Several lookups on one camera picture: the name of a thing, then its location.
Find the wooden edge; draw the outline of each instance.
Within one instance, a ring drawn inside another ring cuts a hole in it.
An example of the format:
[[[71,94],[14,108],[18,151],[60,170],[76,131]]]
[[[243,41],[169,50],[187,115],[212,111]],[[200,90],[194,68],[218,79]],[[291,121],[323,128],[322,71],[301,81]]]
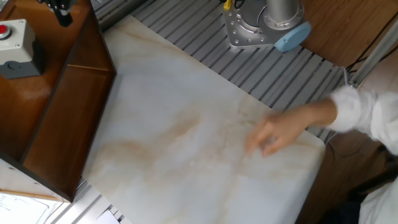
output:
[[[61,196],[63,199],[67,200],[68,202],[72,202],[73,198],[69,197],[69,195],[63,193],[58,188],[54,187],[52,184],[45,181],[43,178],[39,177],[28,168],[24,167],[19,162],[15,161],[13,158],[9,157],[7,154],[0,151],[0,159],[6,161],[11,166],[15,167],[16,169],[20,170],[30,178],[36,180],[38,183],[42,184],[44,187],[50,189],[52,192],[56,193],[57,195]]]
[[[13,191],[10,191],[10,190],[2,190],[2,189],[0,189],[0,193],[9,194],[9,195],[16,195],[16,196],[23,196],[23,197],[32,197],[32,198],[53,200],[53,201],[57,201],[57,202],[63,202],[63,200],[60,200],[59,198],[56,198],[56,197],[27,194],[27,193],[22,193],[22,192],[13,192]]]

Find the paper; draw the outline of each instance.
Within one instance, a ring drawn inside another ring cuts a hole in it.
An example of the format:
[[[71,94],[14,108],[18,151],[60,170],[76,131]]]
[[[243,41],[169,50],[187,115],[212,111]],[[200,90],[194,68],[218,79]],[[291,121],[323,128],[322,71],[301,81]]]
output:
[[[97,218],[95,224],[119,224],[117,219],[113,216],[111,211],[105,211],[101,216]]]
[[[48,215],[49,208],[34,198],[0,194],[0,223],[43,223],[43,217]]]

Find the white shirt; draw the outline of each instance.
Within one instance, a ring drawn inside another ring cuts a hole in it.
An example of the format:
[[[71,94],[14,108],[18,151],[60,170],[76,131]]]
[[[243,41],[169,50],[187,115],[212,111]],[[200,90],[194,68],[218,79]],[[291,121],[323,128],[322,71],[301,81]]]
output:
[[[359,92],[343,87],[331,94],[337,118],[328,128],[357,129],[382,142],[398,156],[398,94]],[[398,223],[398,180],[370,193],[361,204],[359,224]]]

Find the wooden panel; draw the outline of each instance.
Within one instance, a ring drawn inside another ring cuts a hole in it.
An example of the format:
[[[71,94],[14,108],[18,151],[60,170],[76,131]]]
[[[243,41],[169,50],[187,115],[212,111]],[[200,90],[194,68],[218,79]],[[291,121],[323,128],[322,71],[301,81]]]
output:
[[[113,72],[112,60],[108,55],[108,48],[104,44],[103,36],[97,32],[99,25],[94,12],[87,18],[81,31],[79,39],[79,48],[76,49],[75,56],[72,58],[69,66],[94,68]]]
[[[303,46],[339,66],[353,63],[398,11],[391,0],[303,0],[312,33]]]
[[[0,76],[0,151],[20,161],[39,124],[42,113],[61,74],[89,11],[88,2],[75,6],[73,24],[64,28],[54,13],[36,1],[7,4],[1,20],[26,19],[45,50],[44,74],[6,80]]]
[[[73,198],[113,73],[68,67],[24,166]]]
[[[327,210],[346,200],[349,190],[386,169],[386,152],[378,152],[380,143],[363,133],[339,134],[332,144],[342,156],[352,156],[341,157],[326,147],[325,158],[296,224],[317,223]]]

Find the wooden cabinet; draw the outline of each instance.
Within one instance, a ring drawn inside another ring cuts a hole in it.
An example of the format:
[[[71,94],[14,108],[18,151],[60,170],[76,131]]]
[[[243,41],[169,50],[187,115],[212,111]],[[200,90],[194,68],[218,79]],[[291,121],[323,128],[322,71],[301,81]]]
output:
[[[89,0],[65,28],[35,0],[10,0],[0,21],[26,19],[45,50],[41,76],[0,76],[0,192],[71,202],[116,74]]]

